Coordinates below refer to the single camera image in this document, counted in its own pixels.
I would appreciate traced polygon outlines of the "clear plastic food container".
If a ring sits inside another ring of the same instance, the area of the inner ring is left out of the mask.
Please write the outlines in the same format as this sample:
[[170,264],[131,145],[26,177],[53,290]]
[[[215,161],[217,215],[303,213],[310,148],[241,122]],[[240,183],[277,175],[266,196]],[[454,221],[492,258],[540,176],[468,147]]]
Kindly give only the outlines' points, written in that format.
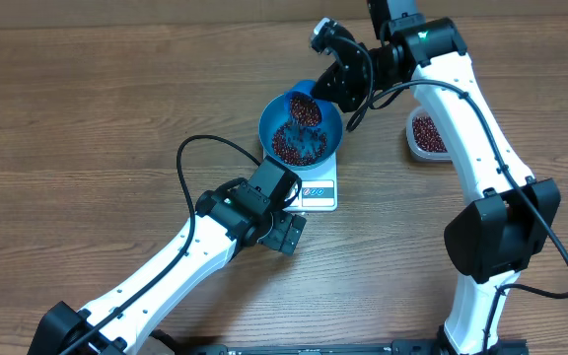
[[414,160],[420,162],[427,162],[427,163],[447,163],[451,160],[450,154],[448,151],[446,153],[429,153],[422,151],[415,143],[413,137],[413,129],[412,129],[412,120],[416,116],[423,116],[428,115],[428,112],[422,107],[419,106],[414,109],[408,119],[406,120],[406,139],[407,144],[410,149],[411,155]]

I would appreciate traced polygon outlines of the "red adzuki beans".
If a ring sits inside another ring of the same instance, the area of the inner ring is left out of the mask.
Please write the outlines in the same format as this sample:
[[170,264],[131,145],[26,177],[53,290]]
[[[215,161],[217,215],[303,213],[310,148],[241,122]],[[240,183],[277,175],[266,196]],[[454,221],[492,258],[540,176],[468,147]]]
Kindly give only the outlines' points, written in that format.
[[413,137],[416,145],[425,152],[446,153],[446,146],[428,115],[416,116],[412,120]]

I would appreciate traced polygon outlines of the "white digital kitchen scale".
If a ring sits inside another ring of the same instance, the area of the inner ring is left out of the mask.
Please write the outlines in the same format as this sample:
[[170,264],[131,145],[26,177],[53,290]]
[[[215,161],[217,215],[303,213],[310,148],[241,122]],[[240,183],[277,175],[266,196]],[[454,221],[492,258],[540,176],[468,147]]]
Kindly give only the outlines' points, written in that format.
[[290,167],[302,179],[297,198],[286,208],[288,212],[331,212],[338,206],[336,154],[333,153],[320,165]]

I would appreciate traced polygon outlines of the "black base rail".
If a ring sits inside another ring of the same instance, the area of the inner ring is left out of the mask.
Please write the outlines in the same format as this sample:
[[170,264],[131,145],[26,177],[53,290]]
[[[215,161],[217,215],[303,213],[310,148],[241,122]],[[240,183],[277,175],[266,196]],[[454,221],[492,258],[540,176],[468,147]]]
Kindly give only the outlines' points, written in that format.
[[388,344],[299,345],[274,347],[228,347],[202,345],[183,347],[180,354],[189,355],[442,355],[435,340],[395,340]]

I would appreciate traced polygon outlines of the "teal plastic bowl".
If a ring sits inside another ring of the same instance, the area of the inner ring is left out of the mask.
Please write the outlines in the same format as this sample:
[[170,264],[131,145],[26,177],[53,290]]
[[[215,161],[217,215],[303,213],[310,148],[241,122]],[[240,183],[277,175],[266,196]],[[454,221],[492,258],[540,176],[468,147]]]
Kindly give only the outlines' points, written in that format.
[[[263,151],[266,155],[271,156],[281,164],[290,167],[297,167],[291,166],[283,163],[273,152],[271,147],[271,139],[275,131],[285,122],[292,121],[288,111],[285,109],[284,106],[285,101],[285,94],[280,95],[273,99],[264,109],[261,118],[258,124],[258,136],[259,141],[262,144]],[[315,166],[320,165],[323,161],[325,161],[330,155],[335,153],[339,146],[341,145],[343,139],[343,123],[340,117],[338,110],[334,107],[333,104],[315,100],[319,105],[321,115],[322,115],[322,122],[317,127],[320,131],[325,132],[327,135],[327,148],[321,159],[310,166],[314,168]]]

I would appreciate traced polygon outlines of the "blue plastic measuring scoop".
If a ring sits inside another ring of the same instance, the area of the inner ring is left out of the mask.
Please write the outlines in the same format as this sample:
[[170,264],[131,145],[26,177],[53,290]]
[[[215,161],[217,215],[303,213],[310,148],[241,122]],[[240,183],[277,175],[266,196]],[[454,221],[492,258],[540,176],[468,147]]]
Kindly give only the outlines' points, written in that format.
[[314,81],[303,80],[285,94],[285,109],[291,120],[302,127],[317,127],[322,122],[320,107],[311,96],[314,86]]

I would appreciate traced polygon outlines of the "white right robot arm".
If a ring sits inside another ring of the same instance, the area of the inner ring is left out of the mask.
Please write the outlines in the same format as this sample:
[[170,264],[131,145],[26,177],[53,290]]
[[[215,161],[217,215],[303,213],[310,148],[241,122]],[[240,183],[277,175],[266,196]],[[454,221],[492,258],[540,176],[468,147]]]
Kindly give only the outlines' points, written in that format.
[[501,340],[497,324],[508,293],[544,245],[559,190],[550,179],[537,180],[507,141],[452,20],[428,21],[412,1],[372,1],[368,8],[377,48],[366,48],[333,19],[315,27],[312,49],[335,60],[312,94],[349,113],[353,130],[369,109],[411,91],[444,142],[465,203],[444,232],[458,285],[429,351],[525,354],[526,343]]

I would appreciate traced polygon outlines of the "red beans in bowl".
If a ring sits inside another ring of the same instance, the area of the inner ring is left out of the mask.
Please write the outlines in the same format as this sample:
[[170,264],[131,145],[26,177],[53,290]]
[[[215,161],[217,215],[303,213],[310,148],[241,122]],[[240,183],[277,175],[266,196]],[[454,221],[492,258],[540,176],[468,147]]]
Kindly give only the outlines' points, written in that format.
[[273,134],[271,147],[274,154],[287,165],[310,166],[325,153],[327,135],[318,128],[287,121]]

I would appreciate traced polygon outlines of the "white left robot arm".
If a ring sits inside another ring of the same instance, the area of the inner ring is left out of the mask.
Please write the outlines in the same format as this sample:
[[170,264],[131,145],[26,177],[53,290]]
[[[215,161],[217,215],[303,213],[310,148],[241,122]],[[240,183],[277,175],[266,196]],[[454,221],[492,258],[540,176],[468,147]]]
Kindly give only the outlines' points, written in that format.
[[113,290],[40,320],[32,354],[136,354],[185,296],[240,251],[263,244],[292,254],[306,224],[288,212],[301,178],[270,157],[250,178],[205,191],[177,235]]

